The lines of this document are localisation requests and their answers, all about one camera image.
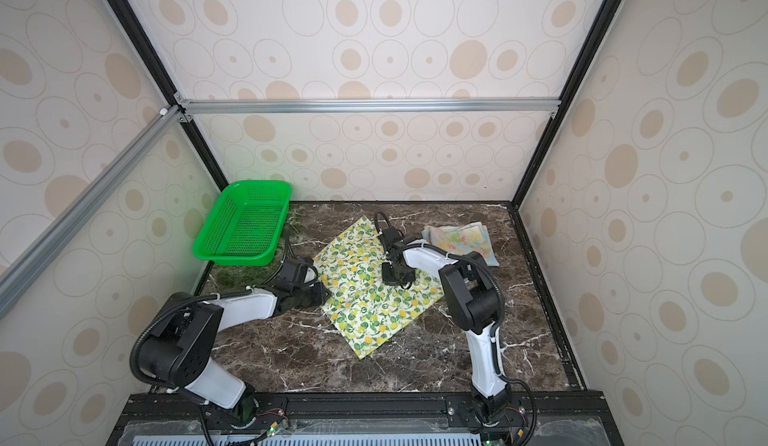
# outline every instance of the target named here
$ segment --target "marble surface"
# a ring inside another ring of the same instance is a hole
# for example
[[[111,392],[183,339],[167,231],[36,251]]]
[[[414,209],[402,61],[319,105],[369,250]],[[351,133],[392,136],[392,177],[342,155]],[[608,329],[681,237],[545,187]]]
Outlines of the marble surface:
[[[533,390],[568,388],[504,205],[292,203],[286,227],[294,253],[314,256],[360,216],[373,219],[377,210],[406,234],[420,233],[425,224],[482,221],[488,226],[501,263],[492,270],[507,308],[501,333],[505,372],[523,378]],[[230,293],[261,284],[281,255],[282,246],[268,267],[216,266],[204,291]],[[319,308],[229,328],[217,336],[213,356],[263,392],[450,392],[468,391],[472,383],[466,337],[448,316],[445,299],[362,360]]]

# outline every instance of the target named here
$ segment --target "green plastic basket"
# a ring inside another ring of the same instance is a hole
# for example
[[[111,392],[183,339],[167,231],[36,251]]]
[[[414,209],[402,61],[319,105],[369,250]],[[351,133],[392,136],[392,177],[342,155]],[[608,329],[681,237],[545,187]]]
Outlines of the green plastic basket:
[[[290,184],[238,181],[221,192],[194,242],[194,254],[222,266],[270,263],[288,215]]]

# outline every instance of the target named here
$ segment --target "patterned wall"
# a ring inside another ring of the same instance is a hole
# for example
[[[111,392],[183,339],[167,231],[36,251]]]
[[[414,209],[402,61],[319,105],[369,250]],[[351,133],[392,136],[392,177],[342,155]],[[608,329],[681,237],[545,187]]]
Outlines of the patterned wall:
[[[628,445],[764,444],[768,0],[627,0],[523,206]]]
[[[2,274],[164,102],[101,0],[0,0],[0,25]]]
[[[600,0],[134,3],[178,88],[197,99],[558,96],[600,6]]]
[[[218,198],[173,126],[0,320],[0,444],[101,446],[131,393],[136,336],[192,291]]]
[[[281,180],[304,201],[506,201],[546,111],[197,115],[230,181]]]

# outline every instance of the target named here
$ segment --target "lemon pattern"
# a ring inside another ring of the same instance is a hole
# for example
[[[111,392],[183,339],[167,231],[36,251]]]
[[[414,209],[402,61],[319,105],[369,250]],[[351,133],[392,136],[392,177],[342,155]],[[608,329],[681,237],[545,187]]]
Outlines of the lemon pattern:
[[[373,223],[362,217],[314,258],[331,297],[322,311],[358,358],[384,344],[442,298],[440,280],[421,270],[410,289],[382,282],[384,249]]]

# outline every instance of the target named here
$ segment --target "folded cloth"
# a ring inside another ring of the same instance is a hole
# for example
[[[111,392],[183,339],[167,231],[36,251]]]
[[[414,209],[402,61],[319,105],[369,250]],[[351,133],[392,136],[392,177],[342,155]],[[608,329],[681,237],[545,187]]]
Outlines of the folded cloth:
[[[322,311],[360,359],[443,296],[440,280],[421,270],[416,270],[410,289],[383,283],[384,248],[366,217],[334,238],[314,260],[332,294]]]
[[[422,237],[428,243],[442,248],[449,253],[467,254],[477,251],[490,267],[497,267],[498,260],[493,254],[491,237],[488,228],[479,221],[463,227],[431,227],[429,225],[422,230]]]

